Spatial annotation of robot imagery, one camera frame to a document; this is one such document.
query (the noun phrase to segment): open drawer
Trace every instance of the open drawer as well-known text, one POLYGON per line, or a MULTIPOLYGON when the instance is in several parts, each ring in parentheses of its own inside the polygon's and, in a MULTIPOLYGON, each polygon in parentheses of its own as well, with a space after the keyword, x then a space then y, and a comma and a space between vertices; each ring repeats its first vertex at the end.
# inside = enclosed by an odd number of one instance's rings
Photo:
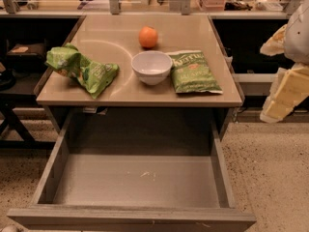
POLYGON ((72 110, 28 208, 29 229, 244 231, 211 108, 72 110))

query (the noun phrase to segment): orange ball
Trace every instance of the orange ball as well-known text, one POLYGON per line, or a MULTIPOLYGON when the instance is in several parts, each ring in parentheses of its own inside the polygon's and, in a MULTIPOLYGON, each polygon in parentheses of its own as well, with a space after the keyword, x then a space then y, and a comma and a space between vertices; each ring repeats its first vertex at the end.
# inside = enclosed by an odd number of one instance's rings
POLYGON ((155 47, 157 38, 157 31, 153 27, 145 26, 139 31, 138 41, 144 48, 155 47))

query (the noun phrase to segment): green chip bag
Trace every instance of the green chip bag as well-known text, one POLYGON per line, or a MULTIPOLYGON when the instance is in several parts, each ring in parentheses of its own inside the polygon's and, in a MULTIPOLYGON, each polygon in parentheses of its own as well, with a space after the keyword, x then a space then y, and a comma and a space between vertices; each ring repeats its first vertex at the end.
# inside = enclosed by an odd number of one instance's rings
POLYGON ((112 83, 119 70, 117 64, 90 60, 70 43, 51 48, 47 52, 46 64, 55 72, 76 80, 94 99, 112 83))
POLYGON ((173 60, 171 78, 176 93, 223 93, 202 51, 176 51, 167 54, 173 60))

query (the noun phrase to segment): bowl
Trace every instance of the bowl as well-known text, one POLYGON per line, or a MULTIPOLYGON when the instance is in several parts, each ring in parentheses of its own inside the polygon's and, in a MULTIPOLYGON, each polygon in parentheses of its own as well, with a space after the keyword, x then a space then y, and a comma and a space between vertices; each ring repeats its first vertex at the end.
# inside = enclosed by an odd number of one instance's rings
POLYGON ((132 58, 132 68, 136 76, 148 85, 162 82, 170 73, 172 59, 161 51, 143 51, 132 58))

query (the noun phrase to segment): terrazzo floor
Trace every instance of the terrazzo floor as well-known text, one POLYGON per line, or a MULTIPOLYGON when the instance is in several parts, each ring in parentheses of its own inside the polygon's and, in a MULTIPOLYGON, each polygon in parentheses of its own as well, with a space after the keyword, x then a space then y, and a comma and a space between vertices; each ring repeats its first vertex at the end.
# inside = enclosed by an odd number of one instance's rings
MULTIPOLYGON (((257 121, 231 123, 222 142, 238 209, 257 219, 247 231, 308 232, 309 124, 303 119, 274 125, 257 121)), ((48 120, 23 123, 36 139, 57 137, 48 120)), ((11 130, 1 136, 17 137, 11 130)), ((16 224, 6 213, 31 201, 47 158, 45 150, 0 150, 0 228, 16 224)))

